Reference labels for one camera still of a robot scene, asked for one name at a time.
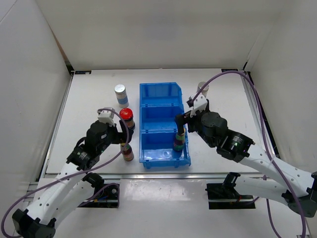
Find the yellow-cap sauce bottle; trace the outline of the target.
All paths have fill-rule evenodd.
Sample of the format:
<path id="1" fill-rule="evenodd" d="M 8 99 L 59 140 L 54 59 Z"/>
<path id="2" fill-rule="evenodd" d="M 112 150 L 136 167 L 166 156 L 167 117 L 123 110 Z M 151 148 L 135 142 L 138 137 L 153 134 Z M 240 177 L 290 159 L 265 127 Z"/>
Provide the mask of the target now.
<path id="1" fill-rule="evenodd" d="M 129 143 L 121 143 L 120 150 L 125 161 L 132 161 L 134 159 L 134 153 Z"/>
<path id="2" fill-rule="evenodd" d="M 185 133 L 179 134 L 177 132 L 173 142 L 173 150 L 180 152 L 183 150 L 184 145 L 185 145 Z"/>

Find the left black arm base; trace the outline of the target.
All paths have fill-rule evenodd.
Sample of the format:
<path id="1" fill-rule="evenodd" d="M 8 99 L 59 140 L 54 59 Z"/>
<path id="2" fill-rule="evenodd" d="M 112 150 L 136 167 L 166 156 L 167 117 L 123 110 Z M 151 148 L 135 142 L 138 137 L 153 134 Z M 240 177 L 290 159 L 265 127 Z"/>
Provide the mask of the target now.
<path id="1" fill-rule="evenodd" d="M 106 182 L 96 173 L 87 174 L 82 181 L 88 182 L 93 195 L 82 202 L 80 208 L 119 208 L 120 184 Z"/>

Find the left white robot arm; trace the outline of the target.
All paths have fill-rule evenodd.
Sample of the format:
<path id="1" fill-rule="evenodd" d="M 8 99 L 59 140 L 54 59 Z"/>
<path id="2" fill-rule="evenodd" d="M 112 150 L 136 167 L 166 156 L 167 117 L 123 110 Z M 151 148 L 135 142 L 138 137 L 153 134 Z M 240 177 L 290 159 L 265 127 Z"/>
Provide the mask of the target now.
<path id="1" fill-rule="evenodd" d="M 16 232 L 23 238 L 52 238 L 61 221 L 79 205 L 103 195 L 105 184 L 94 172 L 100 155 L 112 144 L 129 143 L 133 130 L 119 122 L 96 121 L 79 139 L 55 180 L 41 187 L 42 194 L 25 210 L 12 214 Z"/>

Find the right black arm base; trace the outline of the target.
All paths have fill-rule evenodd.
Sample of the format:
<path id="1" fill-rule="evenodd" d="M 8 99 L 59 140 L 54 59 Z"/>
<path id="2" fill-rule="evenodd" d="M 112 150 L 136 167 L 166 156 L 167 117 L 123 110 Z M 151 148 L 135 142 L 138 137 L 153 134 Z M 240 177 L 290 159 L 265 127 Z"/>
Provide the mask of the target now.
<path id="1" fill-rule="evenodd" d="M 252 195 L 241 195 L 236 189 L 239 173 L 230 172 L 223 182 L 207 183 L 205 191 L 208 196 L 210 210 L 255 209 Z"/>

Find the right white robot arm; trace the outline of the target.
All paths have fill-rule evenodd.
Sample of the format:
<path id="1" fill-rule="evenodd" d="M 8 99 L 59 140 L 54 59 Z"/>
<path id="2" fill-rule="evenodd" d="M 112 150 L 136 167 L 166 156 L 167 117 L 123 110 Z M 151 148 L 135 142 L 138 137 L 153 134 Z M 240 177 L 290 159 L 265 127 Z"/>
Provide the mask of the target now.
<path id="1" fill-rule="evenodd" d="M 269 181 L 248 178 L 230 172 L 221 188 L 221 198 L 253 195 L 277 201 L 293 212 L 312 218 L 317 212 L 317 175 L 298 169 L 272 157 L 255 142 L 227 126 L 227 120 L 209 110 L 204 99 L 198 108 L 175 116 L 177 136 L 184 130 L 196 132 L 217 154 L 230 161 L 251 167 L 269 177 Z"/>

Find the left red-lid sauce jar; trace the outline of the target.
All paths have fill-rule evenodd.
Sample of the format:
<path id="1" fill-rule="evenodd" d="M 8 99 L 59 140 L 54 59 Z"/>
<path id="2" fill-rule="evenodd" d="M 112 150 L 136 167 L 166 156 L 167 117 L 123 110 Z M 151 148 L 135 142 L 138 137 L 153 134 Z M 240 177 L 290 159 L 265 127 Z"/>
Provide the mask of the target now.
<path id="1" fill-rule="evenodd" d="M 119 115 L 126 122 L 129 129 L 133 130 L 135 128 L 135 123 L 133 119 L 134 115 L 130 108 L 124 108 L 120 110 Z"/>

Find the blue plastic divided bin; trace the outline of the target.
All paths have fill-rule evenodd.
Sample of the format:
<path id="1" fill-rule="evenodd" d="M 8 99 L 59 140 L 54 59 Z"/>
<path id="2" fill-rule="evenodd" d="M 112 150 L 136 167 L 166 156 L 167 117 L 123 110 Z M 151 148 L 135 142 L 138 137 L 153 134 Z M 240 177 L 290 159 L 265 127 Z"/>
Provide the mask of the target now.
<path id="1" fill-rule="evenodd" d="M 139 162 L 146 169 L 190 166 L 186 134 L 182 150 L 173 149 L 174 118 L 184 113 L 180 86 L 176 82 L 141 83 L 139 103 Z"/>

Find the right white shaker silver cap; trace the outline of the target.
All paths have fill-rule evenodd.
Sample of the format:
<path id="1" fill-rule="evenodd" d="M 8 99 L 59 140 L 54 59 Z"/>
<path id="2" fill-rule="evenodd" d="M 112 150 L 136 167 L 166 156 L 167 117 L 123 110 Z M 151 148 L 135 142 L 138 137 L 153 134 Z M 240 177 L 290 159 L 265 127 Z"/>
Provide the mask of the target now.
<path id="1" fill-rule="evenodd" d="M 202 89 L 201 93 L 206 98 L 207 94 L 208 94 L 208 90 L 209 90 L 209 85 L 204 87 L 205 84 L 206 84 L 206 82 L 204 82 L 204 81 L 200 82 L 197 86 L 196 92 L 198 93 Z"/>

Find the white shaker silver cap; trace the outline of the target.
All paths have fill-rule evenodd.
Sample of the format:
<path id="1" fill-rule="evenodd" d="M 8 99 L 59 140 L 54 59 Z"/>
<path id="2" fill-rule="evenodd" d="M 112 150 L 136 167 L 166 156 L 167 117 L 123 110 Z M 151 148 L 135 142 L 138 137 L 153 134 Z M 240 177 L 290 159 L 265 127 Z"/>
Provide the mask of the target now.
<path id="1" fill-rule="evenodd" d="M 206 82 L 204 82 L 204 81 L 200 82 L 197 86 L 196 92 L 198 93 L 202 89 L 201 93 L 206 98 L 207 94 L 208 94 L 208 90 L 209 90 L 209 85 L 204 87 L 205 84 L 206 84 Z"/>
<path id="2" fill-rule="evenodd" d="M 114 87 L 118 104 L 121 108 L 127 108 L 129 106 L 126 87 L 123 84 L 117 84 Z"/>

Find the left white shaker silver cap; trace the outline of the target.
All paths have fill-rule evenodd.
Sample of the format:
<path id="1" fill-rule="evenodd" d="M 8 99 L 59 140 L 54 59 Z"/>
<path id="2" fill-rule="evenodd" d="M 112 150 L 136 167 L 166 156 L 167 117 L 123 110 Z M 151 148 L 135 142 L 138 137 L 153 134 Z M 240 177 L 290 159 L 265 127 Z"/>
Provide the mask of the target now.
<path id="1" fill-rule="evenodd" d="M 117 84 L 114 87 L 118 104 L 121 108 L 127 108 L 129 106 L 126 87 L 123 84 Z"/>

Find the right black corner label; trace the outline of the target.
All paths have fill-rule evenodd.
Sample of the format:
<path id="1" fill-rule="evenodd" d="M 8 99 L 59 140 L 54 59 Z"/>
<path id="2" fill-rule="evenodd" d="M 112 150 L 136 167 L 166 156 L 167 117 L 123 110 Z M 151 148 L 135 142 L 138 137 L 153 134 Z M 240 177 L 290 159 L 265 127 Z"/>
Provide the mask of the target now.
<path id="1" fill-rule="evenodd" d="M 239 71 L 238 69 L 233 69 L 233 68 L 227 68 L 227 69 L 221 69 L 221 72 L 227 72 L 227 71 Z"/>

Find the black corner label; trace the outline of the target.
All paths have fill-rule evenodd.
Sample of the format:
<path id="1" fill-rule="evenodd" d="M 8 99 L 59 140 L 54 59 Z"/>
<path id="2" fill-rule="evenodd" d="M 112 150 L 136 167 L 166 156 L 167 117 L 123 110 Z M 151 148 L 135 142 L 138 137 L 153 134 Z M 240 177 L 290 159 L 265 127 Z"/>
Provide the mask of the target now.
<path id="1" fill-rule="evenodd" d="M 91 70 L 76 70 L 74 72 L 74 74 L 76 74 L 76 75 L 89 75 L 91 73 L 92 73 Z"/>
<path id="2" fill-rule="evenodd" d="M 233 68 L 227 68 L 227 69 L 221 69 L 221 72 L 227 72 L 227 71 L 239 71 L 238 69 L 233 69 Z"/>

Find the left black corner label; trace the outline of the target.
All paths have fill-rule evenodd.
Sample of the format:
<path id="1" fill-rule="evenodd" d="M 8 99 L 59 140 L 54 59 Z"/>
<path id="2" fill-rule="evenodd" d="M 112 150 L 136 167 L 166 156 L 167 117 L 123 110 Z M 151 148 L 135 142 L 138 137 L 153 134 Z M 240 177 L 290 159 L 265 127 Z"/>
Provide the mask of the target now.
<path id="1" fill-rule="evenodd" d="M 91 70 L 76 70 L 74 72 L 74 74 L 76 74 L 76 75 L 89 75 L 91 73 L 92 73 Z"/>

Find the front aluminium rail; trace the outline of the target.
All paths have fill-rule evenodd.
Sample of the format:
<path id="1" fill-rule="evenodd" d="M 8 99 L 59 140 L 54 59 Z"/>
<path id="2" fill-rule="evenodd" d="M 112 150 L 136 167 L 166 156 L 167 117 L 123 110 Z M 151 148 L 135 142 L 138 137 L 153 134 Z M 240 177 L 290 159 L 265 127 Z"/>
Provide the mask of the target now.
<path id="1" fill-rule="evenodd" d="M 99 174 L 104 179 L 224 179 L 229 172 L 224 173 L 189 173 L 189 174 Z M 238 172 L 251 178 L 261 178 L 260 173 L 243 173 Z M 53 179 L 57 174 L 45 174 L 44 176 L 35 179 L 38 182 L 40 179 Z"/>

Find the left aluminium side rail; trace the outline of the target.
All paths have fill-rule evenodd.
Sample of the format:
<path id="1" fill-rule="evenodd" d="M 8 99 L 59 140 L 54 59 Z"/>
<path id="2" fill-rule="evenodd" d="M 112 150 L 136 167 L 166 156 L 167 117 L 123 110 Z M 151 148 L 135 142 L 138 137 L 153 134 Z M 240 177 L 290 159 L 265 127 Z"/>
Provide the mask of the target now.
<path id="1" fill-rule="evenodd" d="M 40 169 L 37 177 L 35 178 L 35 182 L 38 182 L 41 178 L 45 177 L 45 174 L 46 174 L 46 171 L 47 171 L 47 167 L 48 167 L 48 164 L 49 164 L 49 160 L 50 160 L 50 157 L 51 157 L 52 149 L 53 149 L 53 146 L 54 146 L 54 143 L 55 143 L 55 139 L 56 139 L 56 136 L 57 136 L 57 132 L 58 132 L 58 129 L 59 129 L 60 121 L 61 121 L 61 118 L 62 118 L 62 114 L 63 114 L 63 111 L 64 111 L 64 107 L 65 107 L 65 104 L 66 104 L 66 100 L 67 100 L 67 97 L 68 97 L 68 94 L 69 94 L 69 90 L 70 90 L 70 87 L 71 87 L 73 75 L 74 75 L 74 72 L 72 71 L 71 74 L 70 74 L 70 80 L 68 82 L 67 88 L 66 88 L 65 93 L 63 95 L 63 99 L 62 99 L 62 102 L 61 102 L 61 105 L 60 105 L 60 108 L 59 108 L 59 111 L 58 111 L 58 114 L 57 114 L 57 119 L 56 119 L 56 122 L 55 122 L 55 125 L 54 125 L 54 128 L 53 128 L 53 133 L 52 133 L 49 145 L 48 145 L 48 149 L 46 151 L 46 154 L 45 154 L 41 169 Z"/>

